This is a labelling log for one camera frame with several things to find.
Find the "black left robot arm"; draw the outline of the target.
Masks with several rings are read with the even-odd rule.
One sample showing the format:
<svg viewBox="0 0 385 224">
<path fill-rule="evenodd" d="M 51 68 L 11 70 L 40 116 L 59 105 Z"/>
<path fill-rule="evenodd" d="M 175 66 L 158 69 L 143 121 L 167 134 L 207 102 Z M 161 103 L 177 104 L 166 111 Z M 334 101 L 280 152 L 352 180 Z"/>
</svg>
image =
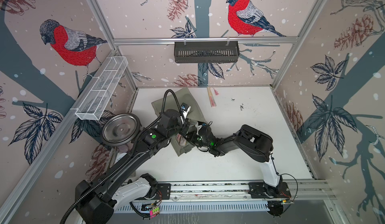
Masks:
<svg viewBox="0 0 385 224">
<path fill-rule="evenodd" d="M 128 185 L 124 182 L 142 164 L 168 146 L 170 139 L 188 130 L 187 110 L 169 109 L 144 128 L 135 138 L 133 149 L 91 183 L 82 181 L 75 191 L 75 202 L 66 211 L 62 224 L 76 210 L 87 224 L 105 224 L 114 212 L 138 198 L 156 193 L 157 181 L 144 174 Z"/>
</svg>

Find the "pink wooden folding fan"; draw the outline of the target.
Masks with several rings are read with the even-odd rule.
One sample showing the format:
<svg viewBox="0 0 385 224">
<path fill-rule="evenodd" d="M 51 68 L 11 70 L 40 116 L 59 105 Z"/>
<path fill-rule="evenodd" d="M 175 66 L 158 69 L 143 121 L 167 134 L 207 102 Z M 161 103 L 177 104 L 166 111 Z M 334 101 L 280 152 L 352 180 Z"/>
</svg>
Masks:
<svg viewBox="0 0 385 224">
<path fill-rule="evenodd" d="M 216 102 L 215 102 L 215 96 L 218 96 L 219 95 L 219 92 L 214 89 L 214 88 L 211 88 L 211 87 L 208 87 L 207 88 L 207 91 L 208 91 L 208 96 L 209 96 L 209 101 L 210 101 L 210 105 L 211 107 L 216 107 Z"/>
</svg>

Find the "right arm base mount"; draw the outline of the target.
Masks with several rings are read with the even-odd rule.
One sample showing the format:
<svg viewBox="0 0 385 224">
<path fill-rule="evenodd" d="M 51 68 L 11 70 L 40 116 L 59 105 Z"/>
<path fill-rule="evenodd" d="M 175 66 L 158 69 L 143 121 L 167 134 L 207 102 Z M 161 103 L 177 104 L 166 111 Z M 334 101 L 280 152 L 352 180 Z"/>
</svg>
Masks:
<svg viewBox="0 0 385 224">
<path fill-rule="evenodd" d="M 248 183 L 249 192 L 253 199 L 291 199 L 291 193 L 286 182 L 280 182 L 276 187 L 264 182 Z"/>
</svg>

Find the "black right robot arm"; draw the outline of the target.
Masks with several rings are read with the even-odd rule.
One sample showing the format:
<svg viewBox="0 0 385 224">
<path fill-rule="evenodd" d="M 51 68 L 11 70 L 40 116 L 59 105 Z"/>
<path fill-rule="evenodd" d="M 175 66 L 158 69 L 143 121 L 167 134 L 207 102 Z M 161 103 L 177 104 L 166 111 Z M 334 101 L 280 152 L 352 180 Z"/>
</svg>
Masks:
<svg viewBox="0 0 385 224">
<path fill-rule="evenodd" d="M 263 174 L 262 187 L 251 191 L 250 194 L 269 199 L 278 198 L 280 194 L 283 194 L 285 187 L 282 177 L 276 170 L 274 158 L 271 156 L 273 139 L 268 134 L 244 124 L 231 136 L 216 138 L 210 125 L 203 123 L 197 126 L 196 131 L 189 132 L 184 138 L 197 148 L 203 147 L 205 152 L 209 152 L 215 157 L 224 156 L 236 149 L 242 150 L 261 164 Z"/>
</svg>

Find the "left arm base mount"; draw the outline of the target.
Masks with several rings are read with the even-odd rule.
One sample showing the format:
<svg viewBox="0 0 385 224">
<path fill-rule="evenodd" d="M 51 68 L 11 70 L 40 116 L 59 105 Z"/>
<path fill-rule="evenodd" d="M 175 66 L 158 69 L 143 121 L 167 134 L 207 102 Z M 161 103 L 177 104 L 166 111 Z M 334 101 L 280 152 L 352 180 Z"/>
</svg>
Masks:
<svg viewBox="0 0 385 224">
<path fill-rule="evenodd" d="M 169 200 L 171 193 L 170 183 L 158 183 L 150 187 L 148 194 L 140 200 Z"/>
</svg>

